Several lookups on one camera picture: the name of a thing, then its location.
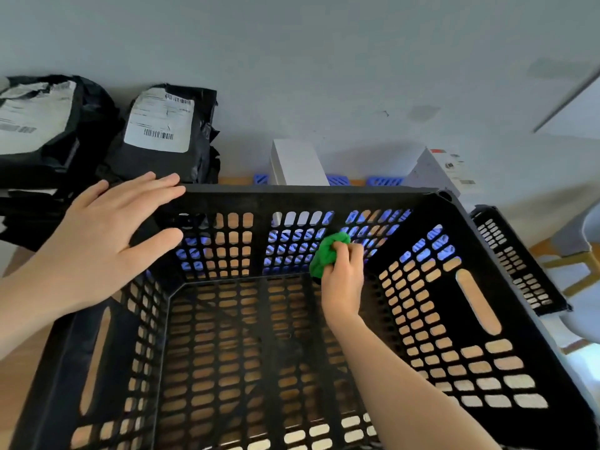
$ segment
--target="black poly mailer bag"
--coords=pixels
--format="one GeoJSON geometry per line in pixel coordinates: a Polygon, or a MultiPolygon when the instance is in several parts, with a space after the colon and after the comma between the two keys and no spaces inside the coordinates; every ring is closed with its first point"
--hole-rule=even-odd
{"type": "Polygon", "coordinates": [[[94,181],[121,126],[111,97],[77,75],[15,76],[8,83],[0,90],[0,188],[68,183],[80,192],[94,181]]]}
{"type": "Polygon", "coordinates": [[[217,92],[205,88],[161,84],[142,92],[100,174],[130,180],[148,171],[178,173],[182,183],[205,183],[216,105],[217,92]]]}

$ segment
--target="black plastic crate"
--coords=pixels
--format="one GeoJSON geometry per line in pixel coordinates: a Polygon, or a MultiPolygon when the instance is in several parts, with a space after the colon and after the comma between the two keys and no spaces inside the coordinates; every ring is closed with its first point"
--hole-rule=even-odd
{"type": "Polygon", "coordinates": [[[589,394],[450,194],[191,185],[141,232],[167,226],[184,230],[182,245],[124,287],[120,304],[56,322],[11,448],[69,448],[75,435],[87,450],[380,448],[306,272],[319,240],[339,230],[365,245],[367,325],[494,439],[599,447],[589,394]],[[472,274],[492,325],[479,323],[459,271],[472,274]]]}
{"type": "Polygon", "coordinates": [[[471,217],[500,265],[538,316],[571,310],[565,296],[548,278],[498,208],[477,205],[471,217]]]}

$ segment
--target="blue plastic crate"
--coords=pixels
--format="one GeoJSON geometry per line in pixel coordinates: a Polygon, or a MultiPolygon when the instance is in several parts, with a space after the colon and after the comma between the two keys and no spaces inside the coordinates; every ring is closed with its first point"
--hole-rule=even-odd
{"type": "Polygon", "coordinates": [[[327,175],[330,186],[352,186],[350,179],[345,175],[327,175]]]}
{"type": "Polygon", "coordinates": [[[400,186],[404,177],[368,177],[367,186],[400,186]]]}
{"type": "Polygon", "coordinates": [[[268,185],[269,184],[269,174],[257,173],[256,175],[254,175],[254,184],[255,185],[268,185]]]}

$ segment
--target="green cloth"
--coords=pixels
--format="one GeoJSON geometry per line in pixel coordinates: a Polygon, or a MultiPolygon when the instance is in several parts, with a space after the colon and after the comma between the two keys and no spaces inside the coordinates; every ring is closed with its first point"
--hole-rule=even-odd
{"type": "Polygon", "coordinates": [[[331,246],[334,242],[342,242],[347,245],[350,243],[350,236],[344,232],[338,232],[327,235],[323,241],[321,241],[319,249],[317,249],[317,252],[310,262],[310,266],[308,267],[310,275],[313,278],[322,278],[325,266],[335,263],[337,253],[331,246]]]}

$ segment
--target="wall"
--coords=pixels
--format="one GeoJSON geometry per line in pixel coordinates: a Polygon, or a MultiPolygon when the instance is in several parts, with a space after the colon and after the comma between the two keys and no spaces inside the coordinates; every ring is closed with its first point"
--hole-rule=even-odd
{"type": "Polygon", "coordinates": [[[595,70],[600,0],[0,3],[0,75],[81,74],[123,105],[164,81],[218,90],[226,176],[266,172],[274,138],[353,178],[451,148],[528,242],[600,197],[598,141],[530,134],[595,70]]]}

